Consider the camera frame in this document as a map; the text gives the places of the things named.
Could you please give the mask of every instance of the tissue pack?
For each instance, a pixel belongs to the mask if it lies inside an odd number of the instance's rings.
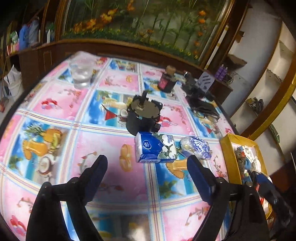
[[[138,132],[136,135],[136,160],[140,163],[164,163],[177,159],[177,149],[172,135]]]

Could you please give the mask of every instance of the bottle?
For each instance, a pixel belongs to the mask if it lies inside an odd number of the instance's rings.
[[[176,84],[176,79],[174,77],[175,72],[176,68],[168,65],[165,69],[165,72],[162,74],[160,81],[158,82],[157,88],[165,93],[172,92]]]
[[[223,68],[221,74],[218,77],[218,80],[224,79],[225,75],[227,74],[227,71],[228,71],[228,68],[227,67],[226,68]]]
[[[215,78],[219,78],[219,76],[220,76],[220,74],[222,73],[222,71],[223,71],[223,69],[224,69],[224,64],[222,64],[219,68],[218,68],[218,70],[217,70],[217,72],[216,72],[216,74],[215,74]]]
[[[46,39],[47,43],[50,43],[50,29],[47,32],[47,39]]]

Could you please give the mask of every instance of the white bucket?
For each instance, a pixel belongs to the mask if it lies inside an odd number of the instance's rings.
[[[18,81],[12,85],[8,84],[8,88],[14,101],[16,101],[24,91],[21,81]]]

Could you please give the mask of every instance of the water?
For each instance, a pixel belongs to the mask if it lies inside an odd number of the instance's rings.
[[[90,86],[92,69],[89,67],[76,67],[71,69],[71,75],[75,89],[83,89]]]

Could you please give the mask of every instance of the pineapple illustration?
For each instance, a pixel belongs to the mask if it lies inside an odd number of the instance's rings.
[[[35,153],[38,156],[44,156],[49,151],[56,149],[62,136],[62,132],[58,129],[47,129],[45,131],[39,125],[30,125],[27,127],[25,132],[29,135],[42,136],[45,142],[50,143],[50,149],[48,149],[44,142],[36,142],[31,139],[24,140],[22,143],[22,150],[28,160],[32,158],[32,153]]]
[[[39,125],[30,125],[25,132],[27,134],[42,136],[44,141],[51,143],[55,147],[59,144],[62,136],[62,132],[58,129],[47,129],[45,131]]]

